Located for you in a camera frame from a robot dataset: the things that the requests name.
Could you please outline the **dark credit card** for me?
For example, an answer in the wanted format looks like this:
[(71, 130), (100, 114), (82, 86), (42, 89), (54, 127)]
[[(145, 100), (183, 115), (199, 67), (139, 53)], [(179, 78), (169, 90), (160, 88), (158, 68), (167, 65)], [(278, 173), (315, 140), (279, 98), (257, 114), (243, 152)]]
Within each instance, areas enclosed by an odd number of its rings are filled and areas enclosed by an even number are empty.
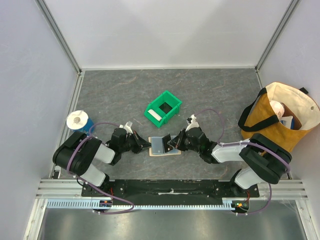
[(162, 144), (163, 144), (163, 151), (164, 153), (168, 153), (169, 151), (173, 150), (173, 147), (169, 145), (169, 142), (172, 140), (171, 135), (167, 134), (162, 138)]

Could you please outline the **beige leather card holder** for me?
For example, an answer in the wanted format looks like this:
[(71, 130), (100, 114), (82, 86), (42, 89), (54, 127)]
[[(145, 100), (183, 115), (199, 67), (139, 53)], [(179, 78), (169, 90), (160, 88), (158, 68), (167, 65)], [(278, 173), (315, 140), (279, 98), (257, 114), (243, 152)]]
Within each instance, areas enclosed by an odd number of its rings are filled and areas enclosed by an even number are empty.
[(165, 146), (162, 141), (162, 136), (150, 136), (148, 141), (151, 143), (151, 147), (149, 148), (149, 156), (150, 157), (164, 157), (164, 156), (175, 156), (181, 155), (181, 151), (178, 149), (172, 149), (170, 151), (165, 152)]

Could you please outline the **green plastic bin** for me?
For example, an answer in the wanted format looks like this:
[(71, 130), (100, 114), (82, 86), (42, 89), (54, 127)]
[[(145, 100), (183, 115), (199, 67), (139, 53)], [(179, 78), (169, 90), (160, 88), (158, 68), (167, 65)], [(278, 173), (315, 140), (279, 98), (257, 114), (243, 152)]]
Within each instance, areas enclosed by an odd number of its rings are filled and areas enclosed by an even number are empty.
[[(168, 121), (180, 112), (180, 107), (183, 102), (173, 95), (168, 90), (160, 94), (155, 100), (148, 104), (144, 111), (144, 116), (150, 120), (157, 128), (167, 124)], [(154, 110), (158, 115), (162, 117), (161, 121), (157, 121), (152, 117), (148, 110)]]

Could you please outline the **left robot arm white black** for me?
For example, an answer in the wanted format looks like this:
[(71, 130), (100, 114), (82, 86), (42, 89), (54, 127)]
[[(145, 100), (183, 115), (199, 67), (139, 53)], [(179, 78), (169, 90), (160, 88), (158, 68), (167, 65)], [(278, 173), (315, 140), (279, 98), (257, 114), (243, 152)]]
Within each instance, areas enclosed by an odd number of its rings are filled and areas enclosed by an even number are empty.
[(92, 190), (103, 197), (110, 192), (110, 184), (107, 182), (110, 177), (98, 170), (93, 161), (113, 166), (118, 163), (123, 153), (131, 151), (138, 154), (150, 147), (151, 143), (127, 126), (114, 129), (111, 139), (106, 143), (75, 131), (55, 151), (52, 161), (55, 165), (80, 177), (84, 182), (93, 184)]

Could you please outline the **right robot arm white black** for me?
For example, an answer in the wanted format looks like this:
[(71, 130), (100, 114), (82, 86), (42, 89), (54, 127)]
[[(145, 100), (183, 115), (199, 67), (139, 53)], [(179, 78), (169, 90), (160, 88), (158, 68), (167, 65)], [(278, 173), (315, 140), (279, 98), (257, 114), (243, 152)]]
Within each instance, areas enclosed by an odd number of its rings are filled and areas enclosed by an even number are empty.
[(209, 140), (200, 127), (194, 127), (183, 129), (167, 144), (180, 151), (194, 151), (208, 164), (245, 162), (248, 167), (238, 170), (229, 184), (235, 197), (262, 182), (276, 185), (290, 171), (292, 160), (288, 151), (260, 133), (238, 142), (217, 143)]

